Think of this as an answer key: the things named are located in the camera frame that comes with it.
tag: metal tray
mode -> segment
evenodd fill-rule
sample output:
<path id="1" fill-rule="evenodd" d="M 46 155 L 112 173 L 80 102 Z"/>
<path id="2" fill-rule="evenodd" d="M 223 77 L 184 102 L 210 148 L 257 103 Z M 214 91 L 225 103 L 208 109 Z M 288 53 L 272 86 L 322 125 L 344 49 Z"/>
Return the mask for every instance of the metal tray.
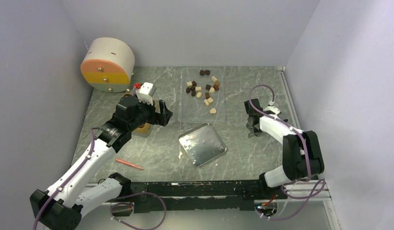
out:
<path id="1" fill-rule="evenodd" d="M 179 142 L 182 152 L 187 154 L 196 167 L 206 164 L 227 151 L 227 147 L 215 129 L 208 124 L 202 124 L 180 135 Z"/>

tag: red pen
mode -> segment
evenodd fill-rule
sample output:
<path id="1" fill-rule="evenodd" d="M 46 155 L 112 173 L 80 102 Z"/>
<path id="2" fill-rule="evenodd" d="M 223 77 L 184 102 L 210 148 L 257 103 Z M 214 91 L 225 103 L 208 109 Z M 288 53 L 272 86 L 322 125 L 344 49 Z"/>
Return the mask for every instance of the red pen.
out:
<path id="1" fill-rule="evenodd" d="M 132 168 L 136 168 L 136 169 L 143 170 L 142 167 L 137 166 L 137 165 L 132 164 L 132 163 L 129 163 L 129 162 L 127 162 L 127 161 L 121 160 L 121 159 L 115 159 L 115 161 L 117 161 L 117 162 L 119 162 L 119 163 L 121 163 L 121 164 L 127 165 L 127 166 L 129 166 L 129 167 L 132 167 Z"/>

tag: gray wall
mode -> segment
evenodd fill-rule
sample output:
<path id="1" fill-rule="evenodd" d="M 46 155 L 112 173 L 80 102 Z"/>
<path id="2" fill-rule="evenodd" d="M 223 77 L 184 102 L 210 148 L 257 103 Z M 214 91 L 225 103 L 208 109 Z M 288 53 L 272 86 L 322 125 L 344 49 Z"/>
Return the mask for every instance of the gray wall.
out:
<path id="1" fill-rule="evenodd" d="M 91 87 L 59 1 L 0 0 L 0 230 L 31 229 L 30 194 L 70 166 Z"/>
<path id="2" fill-rule="evenodd" d="M 394 0 L 322 0 L 286 70 L 342 229 L 394 229 Z"/>
<path id="3" fill-rule="evenodd" d="M 285 66 L 320 0 L 63 0 L 87 45 L 126 42 L 137 66 Z"/>

